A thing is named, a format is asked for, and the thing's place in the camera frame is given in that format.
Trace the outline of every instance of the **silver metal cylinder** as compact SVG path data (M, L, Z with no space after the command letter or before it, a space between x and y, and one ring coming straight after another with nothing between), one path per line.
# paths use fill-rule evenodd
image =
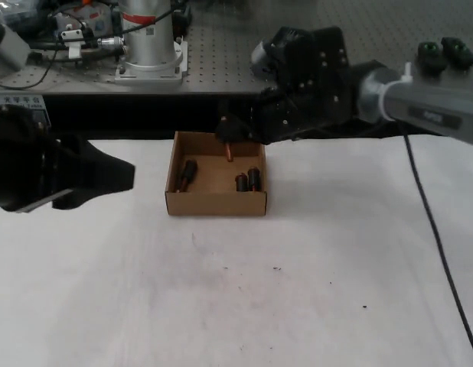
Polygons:
M124 46L121 37L99 38L97 45L104 50L115 50Z
M4 24L0 24L0 59L14 70L25 67L31 48L17 33Z
M120 0L119 9L122 13L122 29L128 30L149 23L156 16L169 11L170 0ZM126 63L133 69L143 71L174 63L178 55L173 37L171 16L155 25L126 34Z

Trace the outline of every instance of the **cylindrical object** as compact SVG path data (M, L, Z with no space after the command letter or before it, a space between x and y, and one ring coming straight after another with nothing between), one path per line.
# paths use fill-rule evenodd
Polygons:
M251 167L248 171L249 174L249 190L250 191L260 191L260 171L257 167Z
M188 183L191 183L197 172L197 162L194 159L190 159L185 162L184 170L182 171L182 178L186 178Z
M0 24L0 60L19 71L25 67L30 53L31 48L17 33Z
M120 0L122 29L128 30L147 24L155 17L170 10L170 0ZM129 51L126 63L133 69L143 71L146 67L163 67L174 63L175 52L171 16L154 25L125 35Z
M239 174L235 177L236 191L244 193L249 190L249 181L246 174Z
M121 37L99 38L97 44L104 50L115 50L123 46Z
M190 159L185 162L184 170L182 170L181 174L181 186L177 189L177 192L184 192L188 188L188 184L190 184L194 177L196 176L197 172L197 162L193 159Z
M392 119L473 144L473 92L397 83L383 106Z
M233 162L233 155L231 154L231 146L230 146L230 143L226 143L226 144L224 145L224 150L225 150L225 154L227 155L227 161Z

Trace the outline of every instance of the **open cardboard tray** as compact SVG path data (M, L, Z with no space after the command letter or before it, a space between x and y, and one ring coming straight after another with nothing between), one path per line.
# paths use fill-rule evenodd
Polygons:
M231 145L228 162L224 145L214 134L176 132L165 200L171 216L264 216L267 205L266 154L263 145L243 142ZM176 193L181 172L189 159L197 161L197 173L187 192ZM260 170L261 191L237 192L235 177L249 168Z

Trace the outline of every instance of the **black device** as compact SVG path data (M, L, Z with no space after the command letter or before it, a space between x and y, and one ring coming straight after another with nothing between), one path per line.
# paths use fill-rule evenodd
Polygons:
M178 193L183 193L188 189L188 184L190 184L194 177L196 176L197 172L197 162L193 159L188 160L185 162L184 169L182 170L181 179L179 183L179 187L177 189Z
M441 43L443 53L453 67L467 70L473 65L473 53L459 38L444 37Z
M249 174L249 190L260 191L260 170L257 167L251 167L248 171Z
M417 62L425 75L438 76L448 67L448 61L436 42L422 42L417 49Z
M235 177L236 191L239 193L245 193L249 190L249 179L246 174L239 174Z
M353 96L340 28L281 28L252 54L253 72L273 78L253 106L252 128L264 144L351 119Z
M135 167L75 135L54 136L30 109L0 106L0 206L30 212L52 202L73 209L133 188Z
M172 7L180 5L178 0L171 0ZM172 27L174 28L174 38L183 37L188 33L189 26L192 23L191 6L185 2L181 4L172 13Z

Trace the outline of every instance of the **white label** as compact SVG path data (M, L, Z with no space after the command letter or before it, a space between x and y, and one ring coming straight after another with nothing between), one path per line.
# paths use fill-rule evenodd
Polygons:
M51 127L51 121L47 115L46 104L40 94L1 94L1 105L16 105L31 109L32 117L36 122L41 122L44 126Z
M139 27L140 24L133 23L132 21L127 21L126 19L122 20L122 29L127 31L128 29L134 28L134 27ZM155 36L155 25L150 25L148 27L138 29L137 31L130 32L133 34L139 34L142 36L150 36L154 37Z

